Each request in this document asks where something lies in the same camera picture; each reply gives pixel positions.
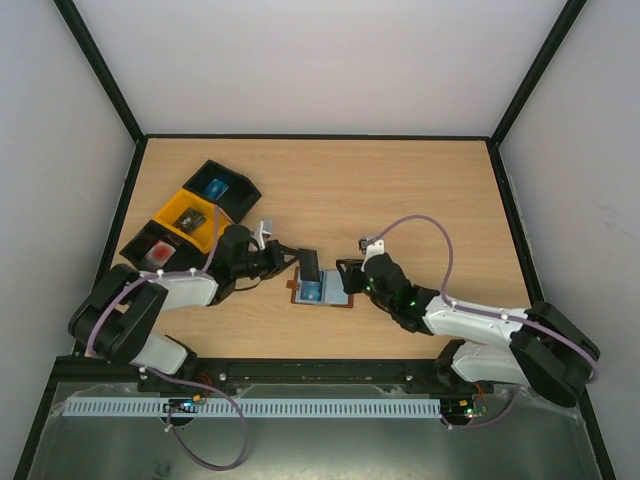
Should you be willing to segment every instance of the gray metal surface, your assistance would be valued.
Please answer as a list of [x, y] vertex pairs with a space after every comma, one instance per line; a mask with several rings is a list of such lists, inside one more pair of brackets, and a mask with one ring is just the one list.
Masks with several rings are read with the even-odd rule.
[[[429, 399], [263, 399], [237, 400], [247, 418], [439, 418], [440, 401]], [[65, 417], [155, 417], [166, 412], [167, 398], [74, 397], [64, 405]], [[209, 398], [201, 406], [183, 407], [173, 416], [235, 418], [232, 405], [221, 398]]]
[[[489, 396], [499, 412], [504, 399]], [[429, 419], [253, 418], [246, 462], [219, 474], [191, 462], [159, 418], [52, 417], [30, 480], [578, 480], [599, 478], [583, 423], [526, 398], [487, 429], [449, 431]], [[180, 428], [195, 453], [232, 461], [237, 419]]]

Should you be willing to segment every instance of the black enclosure edge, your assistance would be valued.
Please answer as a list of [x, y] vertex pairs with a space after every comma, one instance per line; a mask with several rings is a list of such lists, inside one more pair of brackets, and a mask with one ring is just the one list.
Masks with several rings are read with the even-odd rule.
[[[511, 230], [511, 237], [513, 238], [518, 262], [520, 262], [520, 269], [522, 270], [522, 277], [527, 288], [527, 293], [529, 294], [529, 300], [532, 303], [537, 300], [544, 300], [540, 281], [538, 280], [538, 275], [533, 265], [529, 244], [524, 234], [524, 229], [522, 228], [522, 222], [516, 207], [513, 192], [511, 191], [511, 185], [509, 184], [500, 150], [490, 141], [487, 142], [487, 149], [489, 150], [491, 166], [493, 167], [493, 173], [496, 177], [498, 190], [500, 191], [500, 198], [502, 199], [509, 230]], [[604, 444], [593, 406], [591, 405], [589, 393], [586, 390], [578, 401], [578, 407], [587, 425], [587, 432], [589, 433], [589, 439], [591, 440], [593, 452], [602, 478], [604, 480], [615, 480], [616, 477], [613, 466], [611, 465], [611, 459], [607, 453], [607, 448]]]
[[127, 105], [127, 101], [124, 95], [122, 95], [115, 78], [113, 78], [107, 63], [104, 61], [100, 50], [98, 50], [98, 46], [93, 40], [91, 32], [89, 32], [87, 25], [80, 16], [80, 12], [78, 12], [75, 3], [73, 3], [73, 0], [53, 0], [53, 2], [56, 4], [56, 7], [58, 7], [60, 15], [62, 15], [82, 53], [84, 53], [89, 65], [91, 65], [93, 72], [96, 74], [96, 77], [98, 77], [102, 88], [104, 88], [109, 100], [111, 100], [113, 107], [116, 109], [129, 135], [131, 135], [134, 142], [142, 140], [142, 130], [133, 116], [129, 105]]
[[150, 133], [148, 138], [235, 139], [235, 140], [451, 140], [486, 142], [482, 135], [368, 135], [368, 134], [288, 134], [288, 133]]
[[536, 58], [513, 96], [511, 103], [509, 103], [507, 110], [504, 112], [500, 123], [498, 123], [495, 132], [493, 132], [491, 142], [494, 145], [499, 147], [504, 141], [567, 33], [571, 30], [585, 3], [587, 3], [587, 0], [567, 0], [567, 3], [565, 3], [560, 15], [558, 15], [558, 19], [553, 24]]
[[53, 403], [53, 396], [55, 395], [56, 387], [49, 388], [48, 384], [42, 394], [42, 399], [38, 405], [38, 410], [33, 417], [33, 423], [31, 424], [31, 430], [27, 435], [24, 448], [22, 449], [22, 455], [18, 461], [16, 472], [13, 475], [13, 480], [26, 480], [33, 464], [33, 459], [38, 449], [38, 443], [40, 442], [40, 436], [44, 431], [44, 425], [47, 422], [49, 416], [49, 410], [51, 410], [51, 404]]

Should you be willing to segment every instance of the wooden table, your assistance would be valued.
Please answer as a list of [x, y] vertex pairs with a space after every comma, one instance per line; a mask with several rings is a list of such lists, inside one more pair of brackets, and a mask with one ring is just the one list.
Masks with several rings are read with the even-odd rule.
[[[483, 142], [151, 139], [118, 251], [207, 159], [246, 175], [262, 192], [243, 224], [272, 218], [274, 238], [316, 249], [321, 267], [360, 258], [360, 237], [423, 213], [453, 239], [451, 295], [528, 305]], [[447, 249], [435, 227], [408, 222], [385, 243], [411, 281], [440, 287]], [[116, 255], [114, 263], [123, 260]], [[361, 295], [353, 309], [292, 305], [285, 288], [292, 276], [290, 269], [219, 306], [162, 314], [155, 331], [201, 357], [434, 358], [449, 340], [406, 332]]]

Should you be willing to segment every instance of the purple cable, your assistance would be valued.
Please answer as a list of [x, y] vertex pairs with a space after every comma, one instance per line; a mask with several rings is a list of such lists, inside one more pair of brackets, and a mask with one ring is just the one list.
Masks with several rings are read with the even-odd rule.
[[245, 457], [245, 455], [247, 453], [247, 449], [249, 448], [249, 439], [250, 439], [251, 435], [250, 435], [250, 432], [249, 432], [249, 424], [247, 423], [247, 419], [244, 416], [244, 414], [242, 413], [242, 409], [240, 408], [240, 405], [238, 405], [238, 403], [233, 398], [231, 398], [226, 393], [218, 390], [217, 388], [212, 387], [210, 385], [205, 385], [204, 383], [190, 382], [190, 381], [187, 381], [187, 380], [179, 380], [177, 378], [170, 377], [169, 375], [165, 375], [164, 373], [160, 372], [159, 370], [156, 370], [155, 368], [147, 368], [147, 371], [153, 373], [157, 377], [160, 377], [161, 379], [163, 379], [163, 380], [165, 380], [167, 382], [176, 383], [178, 385], [186, 385], [188, 387], [196, 387], [196, 388], [208, 390], [209, 392], [211, 392], [211, 393], [213, 393], [213, 394], [215, 394], [215, 395], [217, 395], [219, 397], [224, 398], [227, 402], [229, 402], [231, 404], [231, 406], [237, 412], [238, 418], [240, 418], [240, 421], [242, 422], [242, 430], [243, 430], [243, 434], [244, 435], [243, 435], [243, 441], [242, 441], [242, 449], [240, 450], [240, 453], [238, 454], [238, 458], [236, 458], [229, 465], [219, 466], [219, 465], [214, 465], [214, 464], [209, 463], [209, 462], [205, 462], [200, 457], [198, 457], [195, 453], [193, 453], [189, 449], [189, 447], [187, 447], [187, 445], [184, 443], [184, 441], [178, 435], [178, 432], [176, 432], [176, 429], [171, 424], [171, 415], [172, 415], [173, 411], [170, 410], [169, 413], [167, 414], [167, 428], [169, 429], [167, 431], [170, 432], [173, 435], [173, 438], [175, 438], [178, 441], [178, 443], [180, 444], [180, 446], [182, 447], [184, 452], [187, 454], [187, 456], [191, 460], [193, 460], [195, 463], [197, 463], [201, 467], [204, 467], [204, 468], [206, 468], [208, 470], [213, 470], [215, 472], [224, 472], [226, 470], [231, 470], [233, 468], [236, 468], [238, 465], [240, 465], [244, 461], [244, 457]]
[[509, 405], [507, 405], [507, 407], [502, 412], [500, 412], [499, 415], [495, 416], [491, 420], [487, 420], [486, 422], [476, 423], [473, 425], [451, 425], [447, 421], [447, 419], [444, 418], [444, 416], [441, 418], [441, 420], [442, 420], [442, 423], [444, 423], [447, 427], [451, 427], [453, 430], [473, 430], [474, 428], [490, 427], [491, 425], [495, 425], [500, 420], [504, 419], [507, 415], [509, 415], [511, 410], [513, 410], [513, 407], [516, 406], [516, 403], [519, 397], [520, 397], [520, 387], [516, 387], [516, 391], [513, 392], [513, 396], [509, 401]]
[[[209, 267], [211, 266], [211, 262], [213, 261], [213, 254], [215, 252], [216, 246], [218, 245], [218, 213], [219, 212], [220, 212], [220, 209], [216, 205], [213, 209], [213, 222], [214, 222], [213, 223], [213, 245], [211, 245], [211, 251], [209, 252], [209, 255], [207, 255], [207, 260], [205, 261], [204, 267], [202, 267], [202, 269], [200, 270], [197, 270], [195, 275], [206, 274], [206, 271], [209, 269]], [[192, 273], [190, 271], [168, 272], [163, 274], [163, 277], [169, 277], [169, 278], [184, 278], [184, 277], [190, 277], [190, 276], [192, 276]], [[100, 329], [104, 325], [104, 322], [106, 322], [107, 318], [109, 318], [109, 315], [111, 314], [111, 312], [113, 312], [116, 309], [116, 307], [127, 295], [133, 292], [136, 288], [138, 288], [144, 282], [151, 282], [153, 280], [157, 280], [158, 278], [160, 277], [157, 273], [151, 273], [150, 275], [140, 277], [137, 280], [131, 282], [129, 285], [123, 288], [118, 295], [116, 295], [116, 297], [111, 301], [111, 303], [107, 306], [107, 308], [105, 308], [104, 311], [100, 314], [100, 316], [98, 317], [98, 320], [96, 321], [96, 324], [91, 329], [91, 333], [89, 334], [89, 339], [87, 340], [87, 350], [91, 355], [96, 354], [96, 351], [94, 349], [96, 337], [98, 336], [98, 332], [100, 332]]]
[[[447, 265], [447, 271], [446, 271], [446, 273], [444, 275], [444, 279], [442, 280], [442, 287], [440, 287], [440, 293], [442, 294], [442, 300], [444, 301], [444, 303], [446, 303], [448, 306], [450, 306], [450, 307], [452, 307], [454, 309], [460, 310], [461, 312], [471, 313], [471, 314], [474, 314], [474, 315], [482, 315], [482, 316], [485, 316], [485, 317], [496, 318], [496, 319], [502, 320], [503, 318], [502, 318], [502, 315], [500, 313], [489, 312], [489, 311], [482, 310], [482, 309], [479, 309], [479, 308], [466, 307], [464, 305], [460, 305], [459, 303], [456, 303], [456, 305], [454, 306], [453, 303], [451, 302], [451, 300], [449, 299], [449, 297], [447, 296], [447, 285], [449, 284], [449, 277], [451, 277], [451, 271], [453, 270], [453, 242], [451, 241], [451, 237], [449, 236], [449, 234], [447, 233], [445, 228], [435, 218], [429, 217], [428, 215], [408, 215], [406, 217], [403, 217], [403, 218], [393, 222], [391, 225], [389, 225], [387, 228], [385, 228], [382, 232], [380, 232], [380, 234], [376, 235], [372, 240], [370, 240], [370, 243], [373, 243], [373, 242], [375, 242], [377, 240], [380, 240], [382, 237], [384, 237], [387, 233], [389, 233], [391, 230], [396, 228], [401, 223], [407, 222], [409, 220], [415, 220], [415, 219], [426, 220], [426, 221], [432, 223], [433, 225], [435, 225], [436, 227], [438, 227], [438, 229], [442, 233], [442, 236], [444, 237], [444, 239], [447, 242], [447, 248], [449, 249], [449, 264]], [[579, 345], [576, 345], [571, 340], [566, 339], [565, 337], [563, 337], [562, 335], [560, 335], [557, 332], [554, 332], [550, 328], [547, 328], [547, 327], [545, 327], [543, 325], [540, 325], [537, 322], [533, 322], [533, 321], [531, 321], [529, 319], [515, 317], [513, 315], [507, 315], [506, 320], [509, 320], [509, 321], [512, 321], [512, 322], [522, 323], [523, 325], [526, 325], [529, 328], [533, 328], [534, 330], [538, 330], [539, 332], [542, 332], [545, 335], [548, 335], [549, 337], [553, 338], [554, 340], [557, 340], [558, 342], [562, 343], [563, 345], [566, 345], [571, 350], [573, 350], [578, 355], [580, 355], [582, 358], [584, 358], [586, 360], [586, 362], [589, 364], [589, 366], [591, 367], [591, 377], [589, 378], [588, 383], [593, 383], [598, 379], [599, 374], [598, 374], [598, 365], [597, 365], [596, 361], [591, 357], [591, 355], [589, 355]]]

